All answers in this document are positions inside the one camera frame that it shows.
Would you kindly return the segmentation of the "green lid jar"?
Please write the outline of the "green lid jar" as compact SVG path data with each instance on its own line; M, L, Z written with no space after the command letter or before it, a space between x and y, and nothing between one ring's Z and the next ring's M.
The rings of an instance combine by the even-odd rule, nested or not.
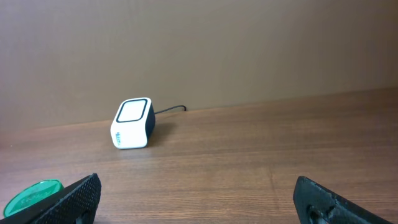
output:
M63 189L63 184L57 179L41 180L13 197L3 210L3 216L10 217Z

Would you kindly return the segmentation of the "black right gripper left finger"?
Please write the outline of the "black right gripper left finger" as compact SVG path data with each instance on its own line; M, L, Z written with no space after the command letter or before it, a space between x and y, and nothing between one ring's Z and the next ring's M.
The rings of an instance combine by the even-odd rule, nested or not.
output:
M101 181L96 173L27 207L1 224L91 224L101 198Z

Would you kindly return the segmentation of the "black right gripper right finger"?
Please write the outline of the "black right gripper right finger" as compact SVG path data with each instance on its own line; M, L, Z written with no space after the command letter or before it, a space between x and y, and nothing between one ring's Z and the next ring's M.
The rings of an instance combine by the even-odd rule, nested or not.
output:
M301 223L392 224L305 176L297 179L293 201Z

